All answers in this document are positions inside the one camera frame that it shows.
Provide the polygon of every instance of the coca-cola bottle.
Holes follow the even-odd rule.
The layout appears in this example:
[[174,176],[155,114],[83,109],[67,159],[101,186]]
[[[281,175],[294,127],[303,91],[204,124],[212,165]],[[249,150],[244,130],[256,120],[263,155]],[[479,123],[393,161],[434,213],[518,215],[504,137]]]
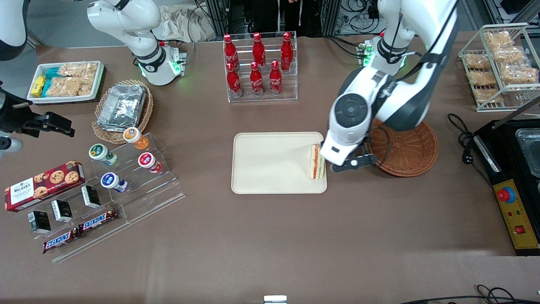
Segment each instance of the coca-cola bottle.
[[242,97],[244,91],[240,87],[240,77],[234,71],[234,65],[232,63],[227,63],[227,84],[229,89],[231,89],[231,97]]
[[283,43],[281,45],[281,69],[288,71],[293,61],[293,45],[291,44],[291,33],[283,34]]
[[262,75],[259,71],[259,65],[256,62],[251,63],[251,89],[253,90],[253,95],[259,97],[264,95],[265,90],[262,87]]
[[266,71],[266,51],[261,42],[261,34],[253,34],[253,59],[261,71]]
[[224,52],[227,63],[232,63],[234,70],[238,71],[240,69],[240,62],[238,61],[238,52],[232,42],[231,36],[229,34],[223,35],[223,41],[225,41]]
[[270,93],[274,96],[281,94],[281,71],[277,60],[272,61],[272,71],[270,71]]

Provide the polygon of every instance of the white tray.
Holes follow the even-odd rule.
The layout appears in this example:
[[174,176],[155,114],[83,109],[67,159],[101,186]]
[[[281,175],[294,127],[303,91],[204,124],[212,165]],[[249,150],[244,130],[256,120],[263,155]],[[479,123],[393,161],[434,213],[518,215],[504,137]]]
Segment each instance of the white tray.
[[231,189],[236,194],[306,194],[326,190],[310,180],[311,146],[318,132],[239,133],[234,137]]
[[[92,90],[90,91],[90,95],[83,95],[83,96],[66,96],[66,97],[33,97],[30,95],[30,90],[33,87],[33,84],[36,82],[36,79],[39,75],[45,76],[45,72],[47,69],[50,68],[59,68],[64,63],[84,63],[84,62],[90,62],[90,63],[97,63],[98,69],[96,70],[96,77],[94,78],[94,83],[92,84]],[[36,73],[34,74],[34,77],[32,79],[32,83],[30,83],[30,89],[28,90],[28,93],[26,95],[26,99],[33,102],[34,104],[55,104],[55,103],[70,103],[70,102],[82,102],[87,100],[92,100],[96,98],[96,95],[98,94],[99,90],[99,84],[101,83],[101,78],[103,76],[103,69],[104,66],[101,63],[101,61],[79,61],[79,62],[59,62],[59,63],[44,63],[40,64],[36,68]]]

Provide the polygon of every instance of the wicker basket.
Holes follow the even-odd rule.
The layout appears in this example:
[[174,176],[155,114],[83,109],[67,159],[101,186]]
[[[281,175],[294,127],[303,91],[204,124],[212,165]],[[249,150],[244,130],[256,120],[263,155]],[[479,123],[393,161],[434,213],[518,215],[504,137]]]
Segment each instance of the wicker basket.
[[[140,121],[139,121],[139,131],[143,133],[144,128],[146,128],[146,125],[148,124],[148,121],[150,120],[150,116],[152,115],[152,108],[154,106],[154,99],[152,97],[152,94],[150,93],[150,89],[148,86],[138,80],[124,80],[120,81],[117,84],[123,84],[123,85],[140,85],[141,87],[146,89],[146,98],[144,99],[144,109],[143,112],[140,115]],[[109,90],[99,100],[99,103],[96,107],[96,118],[99,117],[99,114],[101,113],[101,110],[103,109],[103,103],[107,99],[107,96],[109,95]],[[94,133],[97,137],[100,139],[114,143],[114,144],[123,144],[126,143],[123,137],[122,132],[110,132],[103,130],[100,126],[98,126],[98,122],[94,121],[92,122],[92,129],[94,130]]]
[[437,160],[437,136],[427,123],[422,122],[409,131],[396,132],[379,120],[373,120],[370,149],[379,159],[377,165],[386,156],[388,138],[383,130],[375,128],[386,130],[390,136],[391,151],[380,166],[383,171],[401,177],[418,176],[428,171]]

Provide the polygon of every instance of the black pants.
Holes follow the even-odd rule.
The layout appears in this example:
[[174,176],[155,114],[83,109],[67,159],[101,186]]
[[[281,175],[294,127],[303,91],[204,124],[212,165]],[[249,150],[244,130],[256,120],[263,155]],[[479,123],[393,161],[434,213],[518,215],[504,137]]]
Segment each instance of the black pants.
[[[281,0],[279,8],[281,15],[285,17],[285,30],[296,31],[298,36],[304,36],[306,33],[305,24],[311,5],[309,3],[315,0],[303,0],[301,24],[300,19],[300,0],[289,3],[288,0]],[[276,32],[278,30],[278,1],[277,0],[252,0],[253,9],[253,32]]]

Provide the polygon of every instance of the table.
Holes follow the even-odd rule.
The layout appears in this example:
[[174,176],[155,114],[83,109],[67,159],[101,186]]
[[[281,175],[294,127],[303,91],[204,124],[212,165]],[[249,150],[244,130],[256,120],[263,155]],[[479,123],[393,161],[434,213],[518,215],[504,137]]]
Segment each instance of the table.
[[[473,33],[460,33],[452,57]],[[367,37],[355,38],[363,41]],[[476,130],[504,114],[478,114],[459,61],[439,80],[426,121],[440,144],[433,168],[398,179],[374,168],[328,174],[320,195],[236,195],[231,191],[233,138],[240,132],[318,131],[356,59],[330,41],[302,37],[299,99],[229,104],[221,43],[197,45],[186,76],[151,86],[147,131],[167,147],[167,163],[186,197],[62,264],[41,255],[28,223],[0,213],[3,303],[399,303],[474,294],[501,286],[538,299],[540,257],[514,257],[492,190],[461,162],[460,115]],[[419,48],[415,41],[413,48]],[[125,47],[38,48],[38,61],[100,60],[105,87],[143,80]],[[42,133],[1,160],[11,185],[75,159],[90,165],[99,142],[95,104],[40,107],[73,120],[75,138]]]

